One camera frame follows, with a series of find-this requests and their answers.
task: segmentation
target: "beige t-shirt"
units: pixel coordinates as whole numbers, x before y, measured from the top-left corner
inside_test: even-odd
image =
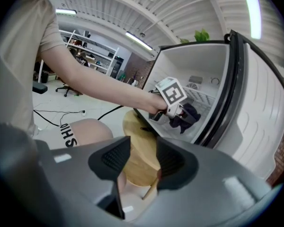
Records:
[[[3,61],[1,66],[6,67],[4,69],[21,84],[23,91],[16,105],[9,105],[9,123],[34,135],[36,127],[33,118],[32,87],[36,57],[40,52],[64,45],[64,42],[59,33],[54,7],[49,0],[17,0],[6,17],[0,28],[0,59]],[[7,88],[3,93],[6,94],[9,90],[11,89]]]

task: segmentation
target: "wooden stool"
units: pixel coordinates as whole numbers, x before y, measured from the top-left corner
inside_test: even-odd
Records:
[[[126,178],[136,186],[151,186],[145,199],[157,186],[157,172],[160,164],[156,158],[157,141],[151,132],[141,129],[146,127],[134,110],[128,111],[123,119],[123,130],[131,137],[131,156],[123,171]]]

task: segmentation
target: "knee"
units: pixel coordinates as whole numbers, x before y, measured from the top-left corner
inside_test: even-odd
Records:
[[[113,138],[111,130],[96,119],[84,119],[71,123],[71,128],[80,145],[91,144]]]

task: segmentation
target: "green plant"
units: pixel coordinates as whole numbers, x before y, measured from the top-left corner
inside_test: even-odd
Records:
[[[205,29],[202,29],[201,32],[200,31],[195,31],[195,40],[197,42],[200,41],[207,41],[209,40],[209,34],[207,33],[207,31]],[[189,40],[187,39],[180,39],[181,44],[185,44],[188,43]]]

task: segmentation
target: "black lettering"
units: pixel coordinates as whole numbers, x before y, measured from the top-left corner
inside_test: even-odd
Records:
[[[68,123],[65,123],[63,125],[60,125],[60,128],[65,128],[68,125]]]
[[[74,138],[65,142],[66,147],[73,147],[74,144],[75,144],[75,146],[77,145],[77,141]]]
[[[63,130],[65,130],[65,129],[68,129],[70,126],[68,126],[68,127],[66,127],[66,128],[64,128],[64,129],[62,129],[62,130],[60,130],[60,131],[63,131]]]
[[[71,132],[71,129],[69,129],[69,130],[64,131],[64,132],[61,133],[62,135],[63,135],[63,134],[66,134],[66,136],[63,137],[63,139],[66,139],[66,138],[68,138],[68,137],[74,135],[73,133],[69,134],[68,132]]]

